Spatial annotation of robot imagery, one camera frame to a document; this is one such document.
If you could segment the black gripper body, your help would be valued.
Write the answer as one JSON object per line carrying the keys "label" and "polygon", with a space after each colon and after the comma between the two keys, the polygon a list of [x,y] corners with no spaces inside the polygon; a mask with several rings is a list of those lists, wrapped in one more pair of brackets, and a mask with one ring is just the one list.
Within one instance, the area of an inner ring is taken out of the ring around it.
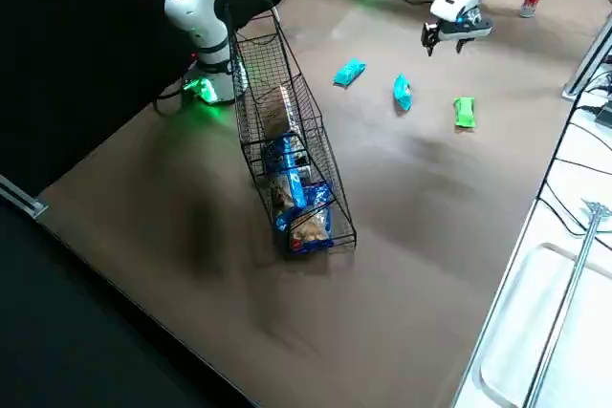
{"label": "black gripper body", "polygon": [[489,35],[492,32],[492,20],[484,18],[472,23],[469,20],[449,22],[439,20],[437,23],[438,41],[472,40]]}

